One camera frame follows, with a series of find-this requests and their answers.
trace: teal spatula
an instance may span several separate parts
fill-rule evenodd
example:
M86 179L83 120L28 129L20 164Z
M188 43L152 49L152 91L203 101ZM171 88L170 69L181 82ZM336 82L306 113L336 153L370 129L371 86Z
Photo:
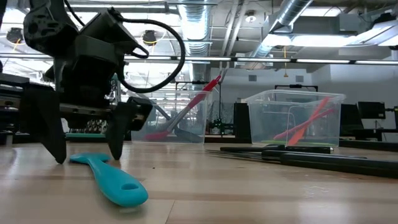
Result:
M79 153L70 156L71 162L90 165L102 193L122 207L134 207L148 199L147 190L130 174L104 162L110 160L103 153Z

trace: spatula handle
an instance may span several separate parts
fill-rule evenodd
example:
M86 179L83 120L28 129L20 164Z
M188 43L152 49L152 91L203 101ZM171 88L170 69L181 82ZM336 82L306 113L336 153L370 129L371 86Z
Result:
M99 189L110 201L122 207L135 207L148 199L144 186L130 174L99 159L89 158L88 163Z

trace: wooden table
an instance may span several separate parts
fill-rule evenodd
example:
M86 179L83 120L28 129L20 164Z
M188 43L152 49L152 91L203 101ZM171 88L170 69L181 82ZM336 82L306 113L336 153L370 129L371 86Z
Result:
M0 148L1 223L398 223L398 180L204 152L220 146L228 145L126 143L111 164L148 190L139 208L115 206L88 166L58 165L40 144ZM68 144L69 154L88 151L109 153L106 144ZM398 159L393 152L337 152Z

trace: spatula hole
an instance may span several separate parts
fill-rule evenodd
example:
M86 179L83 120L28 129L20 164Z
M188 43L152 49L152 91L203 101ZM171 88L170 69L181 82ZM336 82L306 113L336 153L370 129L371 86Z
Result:
M122 190L134 190L137 189L138 186L135 184L124 184L122 185Z

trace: clear plastic bin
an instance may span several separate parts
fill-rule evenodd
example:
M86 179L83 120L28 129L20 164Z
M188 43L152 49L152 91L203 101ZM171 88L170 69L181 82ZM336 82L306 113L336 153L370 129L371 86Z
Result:
M338 146L344 99L343 94L292 90L268 90L251 96L246 102L252 143ZM303 132L301 138L297 132Z
M146 98L151 100L154 107L142 129L131 132L131 140L203 144L205 142L207 99L210 93L208 91L181 90L146 94ZM189 109L189 102L198 95L205 98ZM183 110L186 110L187 113L182 116ZM171 128L170 119L176 120L174 128Z

